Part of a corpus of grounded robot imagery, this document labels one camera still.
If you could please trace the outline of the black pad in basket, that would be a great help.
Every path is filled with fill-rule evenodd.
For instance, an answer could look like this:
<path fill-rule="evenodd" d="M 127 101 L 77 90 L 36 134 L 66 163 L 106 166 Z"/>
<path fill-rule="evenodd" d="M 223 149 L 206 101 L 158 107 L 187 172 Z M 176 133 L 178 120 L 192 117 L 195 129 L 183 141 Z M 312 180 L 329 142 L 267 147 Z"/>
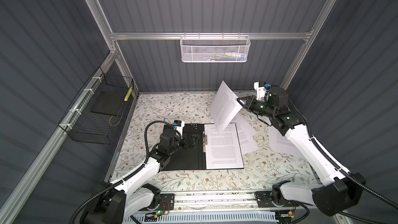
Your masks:
<path fill-rule="evenodd" d="M 91 112 L 114 117 L 119 116 L 125 104 L 124 97 L 122 94 L 102 92 L 94 102 Z"/>

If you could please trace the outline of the yellow marker in basket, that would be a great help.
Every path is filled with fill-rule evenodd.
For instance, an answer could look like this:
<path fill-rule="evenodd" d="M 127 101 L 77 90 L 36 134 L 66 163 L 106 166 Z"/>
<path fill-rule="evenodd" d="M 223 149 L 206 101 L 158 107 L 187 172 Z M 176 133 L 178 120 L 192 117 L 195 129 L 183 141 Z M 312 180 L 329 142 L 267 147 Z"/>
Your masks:
<path fill-rule="evenodd" d="M 128 89 L 128 91 L 127 91 L 125 97 L 124 97 L 124 101 L 125 101 L 125 102 L 127 102 L 127 101 L 129 100 L 129 97 L 130 97 L 132 91 L 133 91 L 133 88 L 130 87 L 130 88 Z"/>

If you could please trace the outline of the orange folder black inside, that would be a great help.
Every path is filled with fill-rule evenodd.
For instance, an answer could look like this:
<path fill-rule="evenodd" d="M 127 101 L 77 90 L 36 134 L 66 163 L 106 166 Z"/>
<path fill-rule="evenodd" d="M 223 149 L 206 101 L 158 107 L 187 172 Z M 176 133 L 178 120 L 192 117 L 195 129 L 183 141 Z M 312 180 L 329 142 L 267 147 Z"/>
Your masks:
<path fill-rule="evenodd" d="M 162 171 L 182 171 L 182 170 L 207 170 L 205 160 L 205 134 L 204 125 L 200 123 L 186 124 L 182 129 L 183 134 L 198 134 L 200 140 L 195 149 L 183 149 L 171 155 L 170 162 Z"/>

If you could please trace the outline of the floral table mat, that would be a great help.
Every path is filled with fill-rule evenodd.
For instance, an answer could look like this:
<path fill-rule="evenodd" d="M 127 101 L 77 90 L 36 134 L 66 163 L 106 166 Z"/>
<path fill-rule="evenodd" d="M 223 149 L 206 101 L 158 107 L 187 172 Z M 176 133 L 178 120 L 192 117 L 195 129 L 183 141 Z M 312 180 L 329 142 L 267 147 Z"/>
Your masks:
<path fill-rule="evenodd" d="M 110 180 L 120 178 L 144 160 L 147 124 L 154 120 L 172 123 L 176 119 L 211 123 L 210 106 L 214 97 L 214 93 L 141 94 Z M 258 150 L 243 156 L 243 169 L 165 171 L 149 179 L 149 183 L 162 191 L 270 189 L 282 180 L 299 185 L 317 184 L 305 159 L 274 152 L 269 145 L 268 127 L 246 110 L 239 113 L 257 132 L 254 139 L 258 145 Z"/>

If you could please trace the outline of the markers in white basket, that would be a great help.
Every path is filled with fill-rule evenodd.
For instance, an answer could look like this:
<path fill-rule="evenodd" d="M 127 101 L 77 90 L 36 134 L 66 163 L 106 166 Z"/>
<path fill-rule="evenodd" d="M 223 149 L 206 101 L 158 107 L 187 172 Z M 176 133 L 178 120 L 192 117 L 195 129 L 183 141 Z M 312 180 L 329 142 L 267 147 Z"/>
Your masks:
<path fill-rule="evenodd" d="M 220 62 L 245 62 L 247 60 L 247 55 L 245 53 L 240 52 L 227 52 L 223 54 L 211 54 L 209 57 L 206 57 L 209 61 L 220 61 Z"/>

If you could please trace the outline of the white vented panel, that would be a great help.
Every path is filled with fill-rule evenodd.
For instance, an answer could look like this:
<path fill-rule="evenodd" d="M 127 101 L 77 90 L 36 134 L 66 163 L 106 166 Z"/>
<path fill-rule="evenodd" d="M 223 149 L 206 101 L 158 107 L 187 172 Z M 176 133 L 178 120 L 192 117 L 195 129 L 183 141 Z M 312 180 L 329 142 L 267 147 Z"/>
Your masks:
<path fill-rule="evenodd" d="M 278 224 L 275 212 L 268 211 L 232 211 L 232 212 L 181 212 L 170 213 L 158 218 L 150 218 L 148 214 L 138 213 L 128 217 L 125 224 Z"/>

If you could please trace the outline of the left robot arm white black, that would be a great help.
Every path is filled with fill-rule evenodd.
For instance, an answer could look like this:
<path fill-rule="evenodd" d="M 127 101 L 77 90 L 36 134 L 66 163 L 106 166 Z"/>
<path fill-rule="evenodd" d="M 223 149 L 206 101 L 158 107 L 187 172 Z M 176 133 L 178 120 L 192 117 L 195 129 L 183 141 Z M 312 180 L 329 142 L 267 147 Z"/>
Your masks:
<path fill-rule="evenodd" d="M 147 183 L 180 150 L 195 149 L 201 134 L 183 134 L 181 127 L 164 126 L 160 140 L 147 152 L 144 162 L 92 195 L 82 206 L 81 224 L 121 224 L 142 208 L 157 208 L 160 189 Z"/>

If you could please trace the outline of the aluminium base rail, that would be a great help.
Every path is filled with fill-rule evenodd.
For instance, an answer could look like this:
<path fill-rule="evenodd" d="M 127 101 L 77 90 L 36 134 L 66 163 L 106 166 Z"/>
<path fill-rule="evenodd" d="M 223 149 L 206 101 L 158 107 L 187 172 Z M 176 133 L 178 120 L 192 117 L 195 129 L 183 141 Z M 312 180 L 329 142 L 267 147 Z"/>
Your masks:
<path fill-rule="evenodd" d="M 111 212 L 120 212 L 121 215 L 129 215 L 137 211 L 155 211 L 157 209 L 173 210 L 178 202 L 198 205 L 226 205 L 241 201 L 256 201 L 259 208 L 284 207 L 291 202 L 294 206 L 299 203 L 316 206 L 327 216 L 333 216 L 338 211 L 333 210 L 319 195 L 298 200 L 288 200 L 283 197 L 282 188 L 268 189 L 265 191 L 188 191 L 167 193 L 161 192 L 157 187 L 145 184 L 128 195 L 128 191 L 122 188 L 111 189 L 107 193 L 95 197 L 85 207 L 89 213 L 104 213 L 108 209 Z"/>

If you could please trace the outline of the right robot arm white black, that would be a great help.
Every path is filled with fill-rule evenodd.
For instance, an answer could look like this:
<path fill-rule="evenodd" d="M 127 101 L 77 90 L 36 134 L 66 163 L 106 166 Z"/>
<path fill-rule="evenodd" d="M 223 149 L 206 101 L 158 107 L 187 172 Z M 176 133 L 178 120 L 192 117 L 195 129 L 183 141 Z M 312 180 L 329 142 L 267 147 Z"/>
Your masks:
<path fill-rule="evenodd" d="M 283 180 L 272 187 L 275 206 L 297 202 L 316 206 L 326 216 L 345 211 L 360 201 L 366 181 L 352 174 L 317 141 L 308 120 L 276 85 L 260 87 L 258 95 L 237 98 L 237 103 L 258 118 L 266 117 L 270 126 L 287 138 L 309 162 L 319 178 L 319 186 L 300 186 Z"/>

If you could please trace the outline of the aluminium frame crossbar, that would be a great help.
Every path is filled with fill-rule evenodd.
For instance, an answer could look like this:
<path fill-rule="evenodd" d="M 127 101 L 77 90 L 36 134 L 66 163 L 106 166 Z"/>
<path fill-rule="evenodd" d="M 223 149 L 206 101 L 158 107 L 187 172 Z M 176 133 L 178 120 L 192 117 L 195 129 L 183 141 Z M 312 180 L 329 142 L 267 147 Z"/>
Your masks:
<path fill-rule="evenodd" d="M 113 40 L 179 40 L 183 39 L 243 39 L 252 40 L 304 40 L 303 33 L 113 33 Z"/>

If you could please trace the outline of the aluminium frame post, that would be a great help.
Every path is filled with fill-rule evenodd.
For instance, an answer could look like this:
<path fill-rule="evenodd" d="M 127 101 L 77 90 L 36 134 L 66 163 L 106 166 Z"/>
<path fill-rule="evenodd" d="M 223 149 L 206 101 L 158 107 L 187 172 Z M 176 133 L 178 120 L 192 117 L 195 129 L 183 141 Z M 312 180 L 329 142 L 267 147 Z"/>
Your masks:
<path fill-rule="evenodd" d="M 310 30 L 306 33 L 308 36 L 307 39 L 303 40 L 302 45 L 298 49 L 295 58 L 293 59 L 292 63 L 287 70 L 287 73 L 282 80 L 280 86 L 284 89 L 287 89 L 291 84 L 295 74 L 297 73 L 298 69 L 300 68 L 304 58 L 306 57 L 307 53 L 309 52 L 312 44 L 314 43 L 316 37 L 318 36 L 320 30 L 322 29 L 325 21 L 327 20 L 331 10 L 333 9 L 337 0 L 325 0 L 320 11 L 315 18 L 315 21 L 310 28 Z"/>
<path fill-rule="evenodd" d="M 124 57 L 124 54 L 117 43 L 116 40 L 113 40 L 111 35 L 113 34 L 113 30 L 110 26 L 109 21 L 106 18 L 105 12 L 100 4 L 99 0 L 85 0 L 87 6 L 90 9 L 90 12 L 92 16 L 94 17 L 94 20 L 103 36 L 103 39 L 105 40 L 108 49 L 110 53 L 113 53 L 114 55 L 117 55 L 116 59 L 116 64 L 118 65 L 122 76 L 126 77 L 131 77 L 133 78 L 133 75 L 131 73 L 131 70 L 127 64 L 127 61 Z"/>

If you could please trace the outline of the white printed sheets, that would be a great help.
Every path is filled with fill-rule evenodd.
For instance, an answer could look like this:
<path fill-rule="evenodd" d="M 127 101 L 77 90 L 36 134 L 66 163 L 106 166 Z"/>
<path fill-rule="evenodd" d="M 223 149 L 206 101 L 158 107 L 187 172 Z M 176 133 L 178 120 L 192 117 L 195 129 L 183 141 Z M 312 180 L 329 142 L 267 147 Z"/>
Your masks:
<path fill-rule="evenodd" d="M 238 96 L 222 81 L 210 106 L 210 115 L 218 133 L 222 133 L 242 109 L 237 99 Z"/>

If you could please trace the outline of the aluminium frame post left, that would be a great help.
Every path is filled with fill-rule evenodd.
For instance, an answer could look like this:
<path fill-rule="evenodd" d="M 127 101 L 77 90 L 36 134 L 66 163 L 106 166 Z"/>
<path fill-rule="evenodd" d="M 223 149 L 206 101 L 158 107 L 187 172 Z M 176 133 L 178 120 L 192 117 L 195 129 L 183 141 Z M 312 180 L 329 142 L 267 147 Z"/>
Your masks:
<path fill-rule="evenodd" d="M 127 64 L 127 61 L 124 57 L 124 54 L 117 43 L 116 40 L 113 40 L 111 35 L 113 34 L 113 30 L 110 26 L 109 21 L 106 18 L 105 12 L 100 4 L 99 0 L 85 0 L 87 6 L 90 9 L 90 12 L 92 16 L 94 17 L 94 20 L 103 36 L 103 39 L 105 40 L 108 49 L 110 53 L 113 53 L 114 55 L 117 55 L 116 59 L 116 64 L 118 65 L 122 76 L 126 77 L 131 77 L 133 78 L 133 75 L 131 73 L 131 70 Z"/>

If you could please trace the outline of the aluminium frame post right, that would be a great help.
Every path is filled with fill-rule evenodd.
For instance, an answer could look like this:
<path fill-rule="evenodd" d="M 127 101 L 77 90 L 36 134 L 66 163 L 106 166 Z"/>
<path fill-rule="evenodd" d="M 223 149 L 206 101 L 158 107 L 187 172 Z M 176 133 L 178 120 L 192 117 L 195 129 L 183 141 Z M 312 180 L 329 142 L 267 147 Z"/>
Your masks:
<path fill-rule="evenodd" d="M 337 0 L 325 0 L 320 11 L 315 18 L 315 21 L 310 28 L 310 30 L 306 33 L 308 36 L 307 39 L 303 40 L 302 45 L 298 49 L 295 58 L 293 59 L 292 63 L 287 70 L 287 73 L 282 80 L 280 86 L 284 89 L 287 89 L 291 84 L 295 74 L 297 73 L 298 69 L 300 68 L 304 58 L 306 57 L 307 53 L 309 52 L 312 44 L 314 43 L 316 37 L 318 36 L 320 30 L 322 29 L 325 21 L 327 20 L 331 10 L 333 9 Z"/>

